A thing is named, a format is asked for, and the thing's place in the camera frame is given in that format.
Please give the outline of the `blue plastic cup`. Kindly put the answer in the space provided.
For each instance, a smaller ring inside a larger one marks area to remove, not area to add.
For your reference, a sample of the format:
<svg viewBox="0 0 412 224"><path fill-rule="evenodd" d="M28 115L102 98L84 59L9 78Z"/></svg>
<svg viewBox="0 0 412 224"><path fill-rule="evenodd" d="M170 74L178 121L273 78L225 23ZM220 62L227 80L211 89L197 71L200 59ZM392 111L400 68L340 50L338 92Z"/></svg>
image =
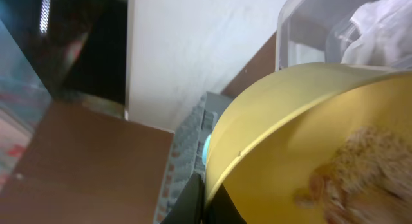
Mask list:
<svg viewBox="0 0 412 224"><path fill-rule="evenodd" d="M208 157L208 152L209 152L209 144L210 144L211 136L212 136L211 134L207 136L204 142L204 145L203 145L203 151L202 151L202 156L201 156L203 165L207 164L207 157Z"/></svg>

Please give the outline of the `grey dishwasher rack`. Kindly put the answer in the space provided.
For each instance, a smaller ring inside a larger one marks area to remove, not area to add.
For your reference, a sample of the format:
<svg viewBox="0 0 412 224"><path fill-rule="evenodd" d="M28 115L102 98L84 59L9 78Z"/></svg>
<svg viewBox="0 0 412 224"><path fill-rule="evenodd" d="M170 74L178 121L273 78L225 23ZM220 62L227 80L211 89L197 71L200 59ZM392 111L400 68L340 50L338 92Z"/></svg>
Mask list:
<svg viewBox="0 0 412 224"><path fill-rule="evenodd" d="M203 146L232 98L204 94L174 133L162 180L154 224L159 224L174 207L192 173L205 176Z"/></svg>

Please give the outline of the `food scraps and rice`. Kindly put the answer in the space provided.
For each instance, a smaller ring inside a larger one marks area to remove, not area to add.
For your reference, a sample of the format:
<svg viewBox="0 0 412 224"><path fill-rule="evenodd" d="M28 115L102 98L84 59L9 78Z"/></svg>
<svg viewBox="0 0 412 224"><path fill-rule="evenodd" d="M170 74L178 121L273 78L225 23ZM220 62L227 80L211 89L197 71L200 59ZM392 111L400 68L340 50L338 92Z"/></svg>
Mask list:
<svg viewBox="0 0 412 224"><path fill-rule="evenodd" d="M327 223L411 223L411 144L387 130L354 131L294 192Z"/></svg>

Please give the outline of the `white napkin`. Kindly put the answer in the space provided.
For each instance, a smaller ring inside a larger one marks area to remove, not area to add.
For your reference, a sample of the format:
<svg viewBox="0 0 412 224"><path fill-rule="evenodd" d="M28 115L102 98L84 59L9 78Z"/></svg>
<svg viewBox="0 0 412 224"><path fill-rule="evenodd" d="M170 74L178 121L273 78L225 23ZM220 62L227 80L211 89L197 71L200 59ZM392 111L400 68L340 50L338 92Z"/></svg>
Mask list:
<svg viewBox="0 0 412 224"><path fill-rule="evenodd" d="M342 63L396 66L411 63L411 0L378 0L360 6L350 21L359 38Z"/></svg>

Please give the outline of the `yellow bowl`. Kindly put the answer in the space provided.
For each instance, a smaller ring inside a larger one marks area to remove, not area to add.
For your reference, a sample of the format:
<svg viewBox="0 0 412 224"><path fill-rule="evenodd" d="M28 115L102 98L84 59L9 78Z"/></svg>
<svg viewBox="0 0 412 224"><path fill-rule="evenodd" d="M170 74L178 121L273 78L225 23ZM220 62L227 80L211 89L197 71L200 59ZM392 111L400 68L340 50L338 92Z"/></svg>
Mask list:
<svg viewBox="0 0 412 224"><path fill-rule="evenodd" d="M410 70L309 63L267 75L212 132L205 206L224 188L247 223L322 223L322 212L296 207L293 193L364 126L411 140Z"/></svg>

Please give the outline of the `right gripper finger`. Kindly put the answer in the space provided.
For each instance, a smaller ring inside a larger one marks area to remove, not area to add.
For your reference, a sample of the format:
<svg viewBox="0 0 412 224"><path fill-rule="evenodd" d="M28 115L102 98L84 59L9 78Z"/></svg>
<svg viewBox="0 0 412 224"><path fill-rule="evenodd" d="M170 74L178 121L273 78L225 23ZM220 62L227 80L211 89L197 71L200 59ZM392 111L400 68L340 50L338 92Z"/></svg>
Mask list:
<svg viewBox="0 0 412 224"><path fill-rule="evenodd" d="M205 183L197 173L186 183L161 224L246 224L222 185L205 206Z"/></svg>

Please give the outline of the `clear plastic bin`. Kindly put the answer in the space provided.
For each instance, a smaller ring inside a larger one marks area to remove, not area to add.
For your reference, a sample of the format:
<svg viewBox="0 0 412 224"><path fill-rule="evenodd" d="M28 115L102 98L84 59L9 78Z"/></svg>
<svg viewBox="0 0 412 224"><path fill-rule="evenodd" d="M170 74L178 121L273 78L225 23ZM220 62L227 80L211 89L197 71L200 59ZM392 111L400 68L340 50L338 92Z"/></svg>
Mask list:
<svg viewBox="0 0 412 224"><path fill-rule="evenodd" d="M288 0L277 27L276 68L311 62L342 63L348 46L359 38L350 21L355 11L378 0ZM410 68L399 64L395 68Z"/></svg>

